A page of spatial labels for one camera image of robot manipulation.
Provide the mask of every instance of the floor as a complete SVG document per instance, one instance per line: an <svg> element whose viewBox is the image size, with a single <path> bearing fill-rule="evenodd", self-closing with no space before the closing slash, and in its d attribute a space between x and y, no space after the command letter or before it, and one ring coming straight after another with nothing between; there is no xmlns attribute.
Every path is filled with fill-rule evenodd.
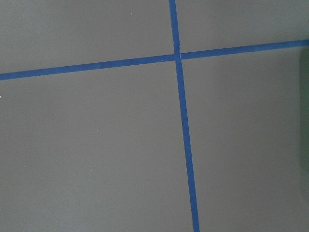
<svg viewBox="0 0 309 232"><path fill-rule="evenodd" d="M308 13L0 1L1 231L308 231Z"/></svg>

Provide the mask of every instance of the blue painter's tape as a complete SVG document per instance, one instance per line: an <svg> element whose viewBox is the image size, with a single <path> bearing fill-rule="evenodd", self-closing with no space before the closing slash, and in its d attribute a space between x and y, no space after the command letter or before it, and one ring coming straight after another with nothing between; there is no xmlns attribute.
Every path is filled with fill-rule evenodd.
<svg viewBox="0 0 309 232"><path fill-rule="evenodd" d="M199 232L197 195L196 195L196 188L195 188L195 181L194 181L191 142L190 142L190 133L189 133L189 122L188 122L187 104L186 104L186 99L185 99L183 65L182 65L182 58L180 54L180 39L179 39L178 20L177 20L175 0L169 0L169 9L170 9L170 19L171 19L172 34L173 34L173 43L174 43L180 112L181 112L182 126L183 126L183 142L184 142L184 152L185 152L185 159L186 159L186 165L187 165L187 175L188 175L193 231Z"/></svg>
<svg viewBox="0 0 309 232"><path fill-rule="evenodd" d="M214 57L214 56L223 56L237 53L246 53L246 52L258 52L290 47L303 47L309 46L309 40L297 40L297 41L287 41L280 43L267 43L267 44L258 44L250 46L241 46L241 47L230 47L230 48L220 48L213 50L197 51L197 52L185 52L182 53L182 59L194 59L201 57Z"/></svg>
<svg viewBox="0 0 309 232"><path fill-rule="evenodd" d="M91 63L91 64L79 64L79 65L71 65L57 68L2 73L0 74L0 80L8 80L8 79L16 79L16 78L32 77L32 76L43 76L43 75L51 75L59 73L80 72L95 69L107 69L107 68L123 67L130 65L139 65L139 64L151 64L151 63L174 61L174 60L175 60L174 55L162 55L155 57L123 59L123 60L106 61L100 63Z"/></svg>

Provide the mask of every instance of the gray floor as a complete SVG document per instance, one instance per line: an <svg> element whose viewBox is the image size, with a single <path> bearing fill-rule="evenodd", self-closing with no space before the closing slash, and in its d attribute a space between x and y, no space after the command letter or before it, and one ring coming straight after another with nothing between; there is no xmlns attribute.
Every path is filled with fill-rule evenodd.
<svg viewBox="0 0 309 232"><path fill-rule="evenodd" d="M305 0L176 2L181 52L309 38ZM0 22L0 73L173 54L167 0L3 0ZM309 231L304 52L183 60L201 232ZM0 96L0 231L193 231L175 62Z"/></svg>

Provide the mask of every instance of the gray surface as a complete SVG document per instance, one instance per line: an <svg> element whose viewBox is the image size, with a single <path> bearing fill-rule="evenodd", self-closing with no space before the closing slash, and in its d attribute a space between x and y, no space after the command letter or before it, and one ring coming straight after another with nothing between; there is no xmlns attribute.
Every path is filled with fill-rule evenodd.
<svg viewBox="0 0 309 232"><path fill-rule="evenodd" d="M174 62L0 82L0 228L192 231Z"/></svg>
<svg viewBox="0 0 309 232"><path fill-rule="evenodd" d="M166 0L0 0L0 73L173 53Z"/></svg>
<svg viewBox="0 0 309 232"><path fill-rule="evenodd" d="M177 0L181 51L309 38L308 0Z"/></svg>
<svg viewBox="0 0 309 232"><path fill-rule="evenodd" d="M202 232L305 232L300 49L184 61Z"/></svg>

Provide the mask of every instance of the blue tape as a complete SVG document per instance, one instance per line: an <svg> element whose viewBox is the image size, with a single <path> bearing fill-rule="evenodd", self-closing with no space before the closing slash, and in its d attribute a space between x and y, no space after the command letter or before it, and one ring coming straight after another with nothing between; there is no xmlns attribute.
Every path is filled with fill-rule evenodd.
<svg viewBox="0 0 309 232"><path fill-rule="evenodd" d="M174 43L175 42L178 44L178 46L180 46L179 38L178 40L176 39ZM303 46L309 46L309 40L297 40L297 41L287 41L287 42L272 43L272 44L267 43L267 44L249 45L249 46L241 46L241 47L230 47L230 48L220 48L220 49L205 50L205 51L186 52L186 53L181 53L181 59L194 59L194 58L202 58L202 57L223 56L223 55L230 55L230 54L237 54L237 53L258 52L258 51L267 51L267 50L274 50L274 49L283 49L283 48L289 48L289 47L303 47ZM107 68L139 65L139 64L151 64L151 63L174 61L174 60L175 60L174 55L162 55L162 56L154 56L154 57L122 59L122 60L106 61L106 62L100 62L100 63L79 64L79 65L70 65L70 66L56 67L56 68L2 73L0 74L0 80L8 80L8 79L16 79L16 78L32 77L32 76L43 76L43 75L60 74L60 73L72 73L72 72L80 72L80 71L95 70L95 69L107 69Z"/></svg>
<svg viewBox="0 0 309 232"><path fill-rule="evenodd" d="M0 74L0 80L8 80L8 79L16 79L16 78L32 77L32 76L43 76L43 75L51 75L59 73L81 72L87 70L107 69L107 68L123 67L130 65L139 65L139 64L151 64L151 63L174 61L174 60L175 60L174 55L122 59L122 60L106 61L100 63L79 64L79 65L70 65L70 66L48 68L48 69L3 73Z"/></svg>
<svg viewBox="0 0 309 232"><path fill-rule="evenodd" d="M182 58L180 54L180 39L179 39L178 20L177 20L175 0L169 0L169 9L170 9L170 19L171 19L171 27L172 27L172 34L173 34L173 43L174 43L174 54L175 54L176 74L177 74L177 82L178 82L180 112L181 112L182 126L183 126L183 143L184 143L184 152L185 152L185 159L186 159L186 165L187 165L187 175L188 175L193 231L199 232L197 195L196 195L196 188L195 188L195 181L194 181L191 142L190 142L190 133L189 133L189 122L188 122L187 104L186 104L186 99L185 99L183 65L182 65Z"/></svg>
<svg viewBox="0 0 309 232"><path fill-rule="evenodd" d="M220 48L220 49L197 51L197 52L186 52L186 53L182 53L182 59L223 56L223 55L230 55L230 54L237 54L237 53L258 52L258 51L282 49L282 48L289 48L289 47L303 47L303 46L309 46L309 40L296 40L296 41L287 41L287 42L272 43L272 44L265 43L265 44L250 45L250 46Z"/></svg>

